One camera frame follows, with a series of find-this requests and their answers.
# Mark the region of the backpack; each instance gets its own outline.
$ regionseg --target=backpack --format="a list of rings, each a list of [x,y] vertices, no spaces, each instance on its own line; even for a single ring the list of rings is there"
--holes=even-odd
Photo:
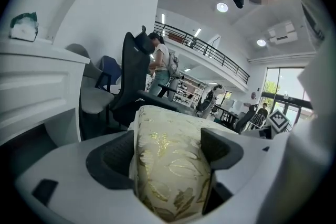
[[[169,52],[169,64],[167,69],[169,71],[169,75],[171,78],[179,78],[180,70],[179,70],[179,59],[175,56],[175,52]]]

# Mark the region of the chair leg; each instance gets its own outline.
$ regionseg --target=chair leg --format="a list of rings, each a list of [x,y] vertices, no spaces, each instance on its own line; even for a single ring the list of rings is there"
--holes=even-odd
[[[110,125],[110,117],[109,117],[109,112],[110,112],[110,105],[106,107],[106,124]]]

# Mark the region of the cream cushion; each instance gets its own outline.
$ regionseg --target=cream cushion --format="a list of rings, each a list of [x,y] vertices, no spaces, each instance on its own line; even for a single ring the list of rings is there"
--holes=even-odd
[[[235,132],[218,123],[143,106],[134,121],[136,194],[167,222],[200,216],[210,167],[200,145],[201,128]]]

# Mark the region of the woman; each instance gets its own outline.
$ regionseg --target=woman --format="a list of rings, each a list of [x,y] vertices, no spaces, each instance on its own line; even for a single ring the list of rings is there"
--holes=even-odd
[[[166,85],[169,82],[170,76],[167,69],[167,66],[169,65],[169,51],[164,44],[163,37],[159,36],[158,33],[152,32],[148,36],[155,47],[153,53],[155,61],[151,62],[149,65],[149,69],[152,73],[155,71],[155,78],[152,81],[149,92],[153,95],[158,95],[161,91],[159,84]]]

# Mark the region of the metal railing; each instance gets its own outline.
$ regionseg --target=metal railing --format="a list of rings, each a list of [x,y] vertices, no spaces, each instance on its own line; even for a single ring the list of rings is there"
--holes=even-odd
[[[157,21],[155,21],[154,24],[154,32],[157,32],[165,38],[181,43],[209,57],[210,59],[219,62],[221,66],[228,68],[234,73],[235,76],[239,77],[245,82],[245,84],[247,84],[250,75],[246,73],[239,65],[233,62],[230,58],[228,58],[225,54],[212,47],[208,43],[200,40],[197,37],[194,37],[193,35],[185,31],[182,31],[170,25],[164,25]]]

